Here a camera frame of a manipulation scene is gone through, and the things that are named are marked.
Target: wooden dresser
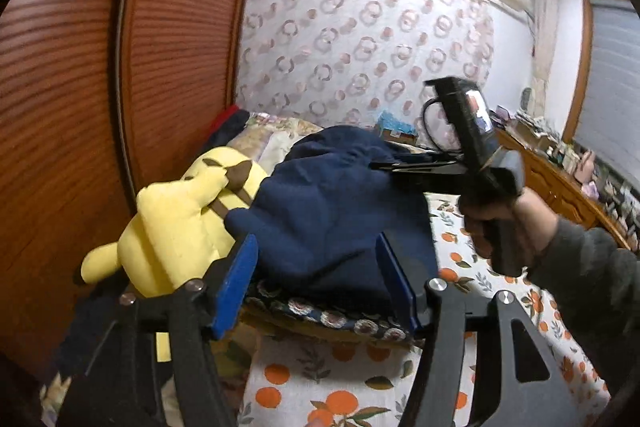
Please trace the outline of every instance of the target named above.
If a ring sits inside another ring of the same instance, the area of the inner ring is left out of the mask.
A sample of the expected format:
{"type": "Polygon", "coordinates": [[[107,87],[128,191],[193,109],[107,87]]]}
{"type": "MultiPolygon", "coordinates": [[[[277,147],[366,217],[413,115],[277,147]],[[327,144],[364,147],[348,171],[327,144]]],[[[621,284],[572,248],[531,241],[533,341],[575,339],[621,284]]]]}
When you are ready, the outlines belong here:
{"type": "Polygon", "coordinates": [[[510,133],[498,130],[500,144],[519,150],[524,158],[526,185],[535,190],[554,211],[585,229],[601,227],[609,232],[621,248],[629,248],[613,221],[597,201],[590,200],[580,190],[580,184],[567,172],[516,140],[510,133]]]}

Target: wallpaper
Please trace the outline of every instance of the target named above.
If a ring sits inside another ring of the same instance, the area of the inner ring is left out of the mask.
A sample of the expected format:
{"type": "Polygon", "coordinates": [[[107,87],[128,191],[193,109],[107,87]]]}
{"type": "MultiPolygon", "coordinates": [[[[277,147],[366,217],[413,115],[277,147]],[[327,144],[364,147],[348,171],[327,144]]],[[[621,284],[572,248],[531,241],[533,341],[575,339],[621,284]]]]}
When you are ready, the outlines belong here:
{"type": "MultiPolygon", "coordinates": [[[[422,81],[483,86],[493,32],[481,0],[246,0],[237,102],[321,126],[371,126],[386,109],[420,131],[434,96],[422,81]]],[[[441,108],[427,117],[437,142],[454,143],[441,108]]]]}

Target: window blinds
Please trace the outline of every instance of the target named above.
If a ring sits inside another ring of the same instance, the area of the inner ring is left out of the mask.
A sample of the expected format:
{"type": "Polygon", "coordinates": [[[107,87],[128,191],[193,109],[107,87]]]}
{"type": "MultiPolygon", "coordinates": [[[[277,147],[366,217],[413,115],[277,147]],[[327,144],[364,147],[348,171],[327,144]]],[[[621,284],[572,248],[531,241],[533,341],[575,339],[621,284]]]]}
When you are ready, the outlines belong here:
{"type": "Polygon", "coordinates": [[[574,139],[640,188],[640,18],[628,1],[591,5],[591,69],[574,139]]]}

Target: navy blue cloth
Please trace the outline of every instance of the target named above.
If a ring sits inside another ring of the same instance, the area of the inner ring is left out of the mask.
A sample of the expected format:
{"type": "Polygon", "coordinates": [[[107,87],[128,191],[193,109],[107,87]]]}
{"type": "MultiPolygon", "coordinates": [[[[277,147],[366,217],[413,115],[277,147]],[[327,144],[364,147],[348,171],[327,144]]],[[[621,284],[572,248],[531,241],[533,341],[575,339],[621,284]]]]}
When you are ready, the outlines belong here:
{"type": "Polygon", "coordinates": [[[200,149],[200,153],[198,156],[203,155],[206,152],[209,152],[211,149],[215,149],[215,147],[222,147],[228,144],[231,140],[233,140],[236,136],[238,136],[242,130],[244,130],[244,126],[246,125],[247,120],[249,120],[250,113],[245,111],[244,109],[239,109],[235,111],[231,116],[229,116],[215,131],[213,131],[209,139],[207,139],[206,144],[200,149]]]}
{"type": "Polygon", "coordinates": [[[347,310],[392,314],[376,262],[380,232],[396,230],[407,252],[437,273],[424,195],[369,169],[372,161],[394,162],[403,153],[352,126],[305,137],[262,182],[249,209],[229,211],[226,229],[234,237],[255,234],[258,272],[288,291],[347,310]]]}

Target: wooden cabinet door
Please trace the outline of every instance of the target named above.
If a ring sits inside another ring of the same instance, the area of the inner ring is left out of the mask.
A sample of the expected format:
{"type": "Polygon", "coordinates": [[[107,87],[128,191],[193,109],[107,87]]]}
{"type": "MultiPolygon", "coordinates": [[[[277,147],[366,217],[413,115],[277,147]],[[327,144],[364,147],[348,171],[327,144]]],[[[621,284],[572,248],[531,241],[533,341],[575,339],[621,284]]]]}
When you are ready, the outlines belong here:
{"type": "Polygon", "coordinates": [[[38,376],[88,290],[74,270],[131,217],[110,106],[112,11],[113,0],[10,0],[0,16],[0,351],[38,376]]]}
{"type": "Polygon", "coordinates": [[[586,229],[590,229],[596,221],[593,212],[569,193],[560,191],[556,194],[555,202],[551,208],[569,221],[582,225],[586,229]]]}
{"type": "Polygon", "coordinates": [[[540,197],[545,200],[546,204],[553,206],[556,199],[555,184],[550,179],[548,168],[541,165],[536,158],[527,157],[525,161],[527,168],[526,185],[532,188],[540,197]]]}
{"type": "Polygon", "coordinates": [[[182,176],[233,97],[244,0],[124,0],[118,42],[134,191],[182,176]]]}

